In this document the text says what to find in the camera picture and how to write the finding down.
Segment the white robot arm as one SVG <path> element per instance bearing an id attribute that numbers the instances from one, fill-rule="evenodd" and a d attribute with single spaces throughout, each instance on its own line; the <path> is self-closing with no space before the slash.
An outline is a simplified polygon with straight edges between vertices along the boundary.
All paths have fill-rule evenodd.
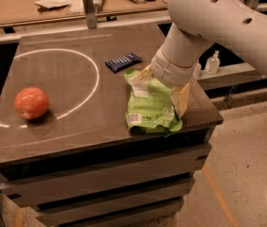
<path id="1" fill-rule="evenodd" d="M 267 77 L 267 15 L 240 0 L 169 0 L 169 34 L 132 85 L 158 79 L 171 89 L 175 112 L 187 110 L 188 80 L 198 58 L 222 45 Z"/>

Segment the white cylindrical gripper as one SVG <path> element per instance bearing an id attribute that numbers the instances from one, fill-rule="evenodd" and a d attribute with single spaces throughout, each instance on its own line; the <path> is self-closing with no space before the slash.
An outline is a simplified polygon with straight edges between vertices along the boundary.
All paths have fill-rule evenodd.
<path id="1" fill-rule="evenodd" d="M 168 87 L 173 87 L 169 97 L 175 112 L 182 117 L 187 111 L 190 92 L 188 82 L 194 70 L 195 59 L 177 56 L 168 58 L 160 47 L 151 60 L 151 65 L 146 66 L 131 79 L 132 86 L 142 86 L 153 80 L 154 77 Z"/>

